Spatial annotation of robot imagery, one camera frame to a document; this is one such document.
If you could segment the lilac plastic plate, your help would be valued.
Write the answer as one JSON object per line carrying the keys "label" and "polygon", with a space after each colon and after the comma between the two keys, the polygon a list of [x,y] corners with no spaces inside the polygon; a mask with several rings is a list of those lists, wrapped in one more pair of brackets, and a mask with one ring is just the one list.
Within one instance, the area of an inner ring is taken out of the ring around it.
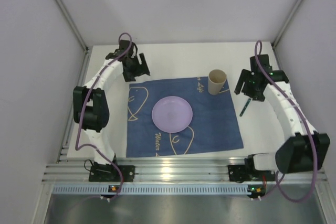
{"label": "lilac plastic plate", "polygon": [[178,133],[190,125],[193,110],[185,99],[168,96],[154,105],[151,116],[154,125],[159,130],[166,133]]}

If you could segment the white robot arm, image right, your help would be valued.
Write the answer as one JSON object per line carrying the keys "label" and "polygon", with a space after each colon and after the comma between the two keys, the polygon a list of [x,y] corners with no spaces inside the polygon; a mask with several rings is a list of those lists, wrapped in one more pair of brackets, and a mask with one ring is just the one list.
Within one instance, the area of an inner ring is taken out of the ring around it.
{"label": "white robot arm, image right", "polygon": [[276,151],[251,154],[245,159],[253,171],[280,171],[283,174],[310,172],[313,165],[322,168],[330,138],[309,123],[294,98],[289,79],[282,70],[274,70],[268,55],[252,56],[250,70],[243,69],[235,91],[253,101],[267,101],[281,125],[284,140]]}

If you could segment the spoon with green handle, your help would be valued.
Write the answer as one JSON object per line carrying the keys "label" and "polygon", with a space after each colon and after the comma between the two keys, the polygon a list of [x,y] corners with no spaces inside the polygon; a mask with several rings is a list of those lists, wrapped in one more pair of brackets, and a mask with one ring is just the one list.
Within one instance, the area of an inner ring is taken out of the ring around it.
{"label": "spoon with green handle", "polygon": [[244,113],[245,113],[247,107],[249,106],[250,102],[251,102],[251,98],[248,98],[248,100],[246,101],[244,107],[242,108],[242,110],[239,114],[240,117],[242,117],[244,115]]}

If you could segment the beige paper cup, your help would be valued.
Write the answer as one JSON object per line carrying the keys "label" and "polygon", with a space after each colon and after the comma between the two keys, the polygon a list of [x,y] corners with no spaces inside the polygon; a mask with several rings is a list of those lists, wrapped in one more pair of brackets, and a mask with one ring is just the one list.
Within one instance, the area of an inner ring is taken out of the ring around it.
{"label": "beige paper cup", "polygon": [[215,69],[208,74],[208,92],[211,95],[220,93],[224,83],[227,80],[227,75],[224,71]]}

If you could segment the blue placemat with yellow drawings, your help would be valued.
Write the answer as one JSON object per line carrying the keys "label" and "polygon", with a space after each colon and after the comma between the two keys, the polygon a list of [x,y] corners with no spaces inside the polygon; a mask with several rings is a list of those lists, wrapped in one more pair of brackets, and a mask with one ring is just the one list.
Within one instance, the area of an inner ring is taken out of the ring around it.
{"label": "blue placemat with yellow drawings", "polygon": [[230,93],[208,92],[207,77],[162,79],[129,87],[127,157],[239,150],[244,147]]}

